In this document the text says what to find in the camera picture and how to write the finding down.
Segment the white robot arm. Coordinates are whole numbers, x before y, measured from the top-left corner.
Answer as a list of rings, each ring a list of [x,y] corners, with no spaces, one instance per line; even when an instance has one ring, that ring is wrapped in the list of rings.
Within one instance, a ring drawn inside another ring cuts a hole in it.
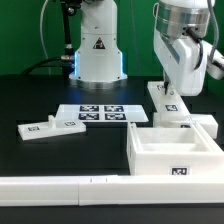
[[[158,0],[154,5],[154,51],[163,67],[164,85],[181,96],[196,96],[204,77],[224,78],[224,57],[216,43],[204,40],[209,24],[217,23],[215,0]],[[84,0],[81,45],[74,53],[71,81],[87,88],[111,88],[127,79],[117,47],[117,6],[114,0]]]

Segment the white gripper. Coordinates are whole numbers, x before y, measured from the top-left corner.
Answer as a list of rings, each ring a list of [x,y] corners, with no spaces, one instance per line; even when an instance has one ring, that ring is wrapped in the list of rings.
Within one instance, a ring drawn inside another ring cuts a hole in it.
[[[197,96],[204,83],[207,54],[190,37],[171,39],[154,31],[154,51],[165,71],[164,94],[169,83],[181,96]]]

